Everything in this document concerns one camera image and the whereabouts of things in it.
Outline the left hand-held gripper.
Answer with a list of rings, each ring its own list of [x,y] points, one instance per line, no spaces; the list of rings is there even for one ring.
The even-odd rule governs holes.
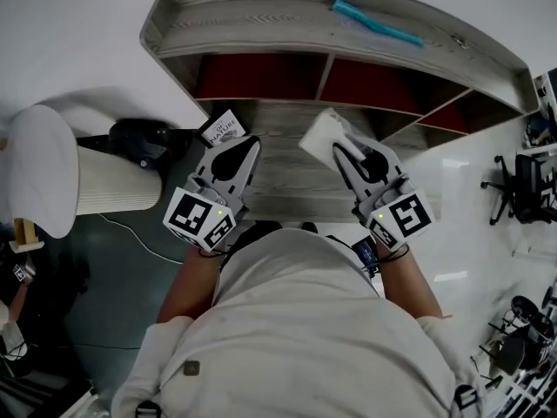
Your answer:
[[[244,211],[242,194],[258,165],[261,144],[256,136],[231,139],[205,151],[198,174],[177,187],[163,224],[174,235],[204,251],[214,251],[236,227]],[[228,193],[219,192],[208,180],[230,180]]]

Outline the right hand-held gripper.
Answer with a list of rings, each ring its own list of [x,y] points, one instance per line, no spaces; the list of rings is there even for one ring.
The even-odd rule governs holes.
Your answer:
[[[357,214],[360,224],[375,239],[389,251],[397,251],[434,223],[433,211],[424,191],[407,173],[401,174],[400,160],[391,148],[355,133],[350,134],[350,143],[358,152],[334,144],[332,153],[343,180],[355,195],[370,194],[368,180],[394,179],[359,202]]]

